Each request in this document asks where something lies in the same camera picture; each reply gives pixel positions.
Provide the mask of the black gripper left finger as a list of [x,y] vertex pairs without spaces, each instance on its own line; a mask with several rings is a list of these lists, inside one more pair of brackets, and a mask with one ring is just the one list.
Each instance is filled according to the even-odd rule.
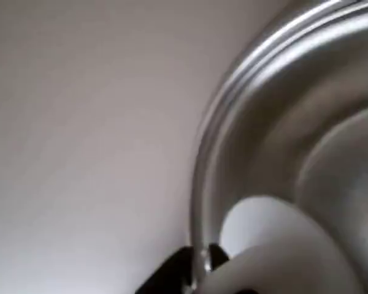
[[170,255],[135,291],[135,294],[184,293],[192,282],[194,249],[183,246]]

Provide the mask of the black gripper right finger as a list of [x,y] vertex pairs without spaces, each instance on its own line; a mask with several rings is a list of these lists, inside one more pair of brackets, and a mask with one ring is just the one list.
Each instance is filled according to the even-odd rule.
[[230,258],[219,244],[212,243],[209,245],[209,260],[211,270],[214,271],[228,262]]

